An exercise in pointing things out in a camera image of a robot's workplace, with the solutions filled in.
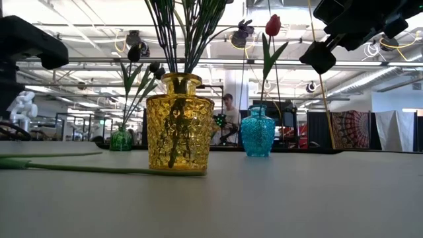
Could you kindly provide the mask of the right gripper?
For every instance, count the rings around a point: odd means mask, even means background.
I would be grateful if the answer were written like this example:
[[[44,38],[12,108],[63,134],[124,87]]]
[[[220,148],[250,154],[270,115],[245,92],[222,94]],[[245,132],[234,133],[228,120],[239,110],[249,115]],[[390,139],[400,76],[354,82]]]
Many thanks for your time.
[[[355,50],[377,34],[377,20],[361,6],[363,1],[323,0],[311,11],[311,16],[325,24],[326,40],[316,41],[299,58],[318,74],[326,73],[336,64],[332,51],[340,46]]]

